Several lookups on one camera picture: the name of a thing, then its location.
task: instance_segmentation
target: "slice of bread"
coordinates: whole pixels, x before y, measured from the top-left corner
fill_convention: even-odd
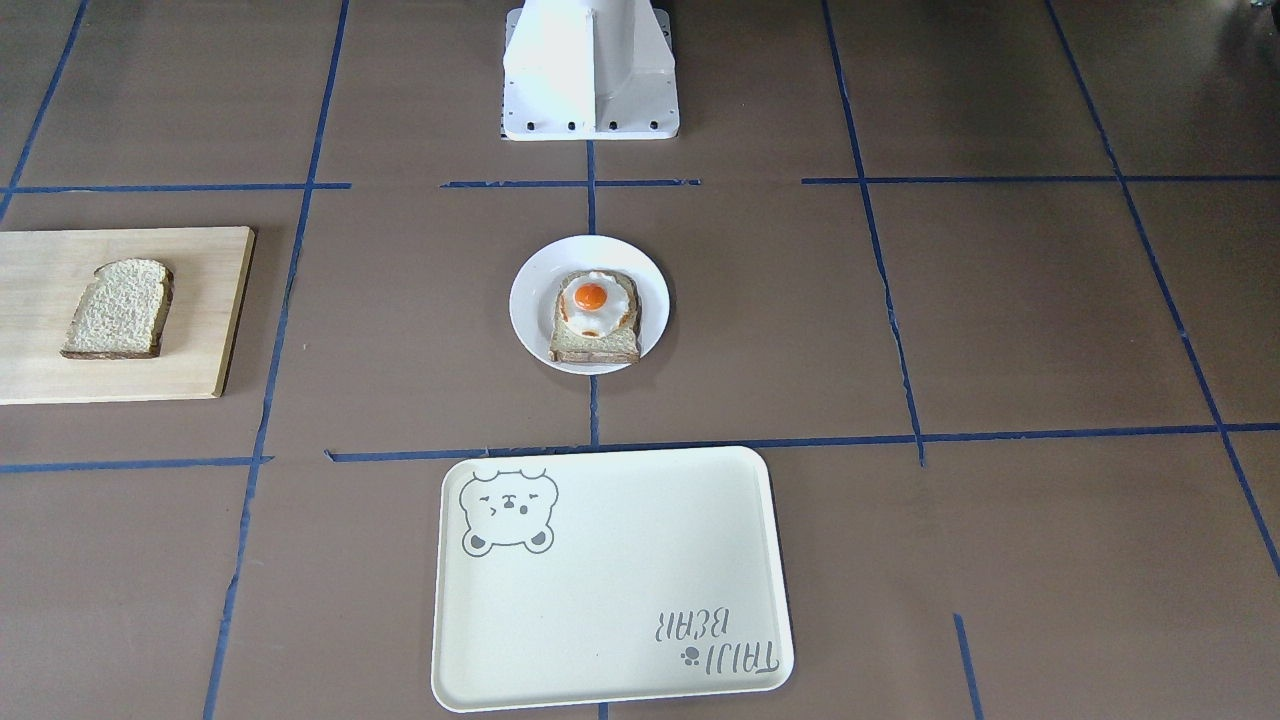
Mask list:
[[[173,273],[163,263],[129,258],[102,265],[76,307],[63,357],[156,357],[172,301]]]
[[[604,337],[582,337],[564,324],[564,288],[588,273],[604,273],[627,292],[631,310],[622,316],[617,329]],[[627,275],[613,270],[580,270],[570,273],[556,293],[556,329],[552,332],[550,356],[554,363],[604,363],[625,365],[640,360],[640,296]]]

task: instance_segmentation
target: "bear face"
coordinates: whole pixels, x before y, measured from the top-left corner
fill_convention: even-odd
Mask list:
[[[529,475],[513,470],[492,478],[472,474],[458,500],[467,519],[462,548],[472,557],[488,555],[495,544],[547,552],[556,538],[550,520],[559,488],[545,471]]]

